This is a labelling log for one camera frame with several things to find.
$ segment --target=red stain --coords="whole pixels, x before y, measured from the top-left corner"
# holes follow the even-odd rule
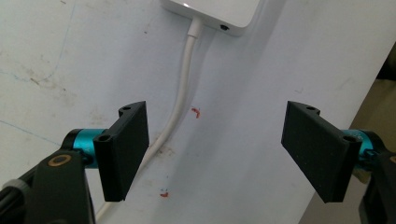
[[[200,111],[199,108],[197,109],[197,108],[193,107],[193,108],[191,109],[191,111],[194,112],[195,114],[197,114],[197,115],[195,116],[197,119],[201,116],[201,111]]]
[[[163,198],[167,198],[168,196],[169,196],[169,193],[168,192],[165,192],[165,193],[162,193],[162,194],[160,194],[161,195],[161,197],[163,197]]]

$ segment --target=black clamp jaw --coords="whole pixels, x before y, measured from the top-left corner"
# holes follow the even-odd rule
[[[354,168],[372,172],[361,223],[396,223],[396,154],[373,132],[340,131],[313,106],[288,102],[282,145],[325,203],[344,200]]]
[[[0,224],[95,223],[85,168],[99,168],[107,202],[125,197],[149,147],[146,103],[107,130],[71,131],[59,150],[0,191]]]

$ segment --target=white surface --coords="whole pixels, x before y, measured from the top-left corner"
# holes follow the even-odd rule
[[[188,18],[198,16],[215,29],[227,25],[229,35],[243,34],[257,11],[260,0],[161,0],[163,6]]]
[[[123,105],[148,102],[151,141],[171,113],[190,21],[155,0],[63,2],[0,3],[1,183]],[[314,191],[280,144],[286,102],[347,128],[395,41],[395,8],[267,0],[242,37],[205,28],[191,70],[201,117],[186,113],[108,223],[298,223]]]

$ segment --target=power cord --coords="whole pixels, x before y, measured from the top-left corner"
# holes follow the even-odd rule
[[[190,64],[191,64],[191,56],[194,48],[194,44],[196,39],[198,39],[202,29],[204,28],[204,22],[201,18],[194,17],[192,19],[192,23],[190,25],[190,29],[187,32],[187,40],[186,45],[184,47],[183,61],[181,64],[181,73],[180,73],[180,83],[178,86],[177,99],[176,104],[173,109],[172,115],[168,122],[166,123],[165,128],[161,132],[160,136],[157,140],[148,148],[145,157],[143,158],[139,170],[136,173],[136,176],[140,175],[143,168],[151,161],[153,156],[158,152],[158,150],[163,146],[163,144],[168,140],[171,133],[174,131],[178,121],[180,120],[183,109],[186,104],[186,98],[189,91],[189,74],[190,74]],[[102,217],[105,215],[106,211],[112,206],[114,203],[105,202],[101,208],[96,213],[96,222],[99,222]]]

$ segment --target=power adapter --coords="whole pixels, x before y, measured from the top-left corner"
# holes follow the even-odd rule
[[[251,24],[261,0],[161,0],[176,14],[199,17],[204,24],[229,35],[242,35]]]

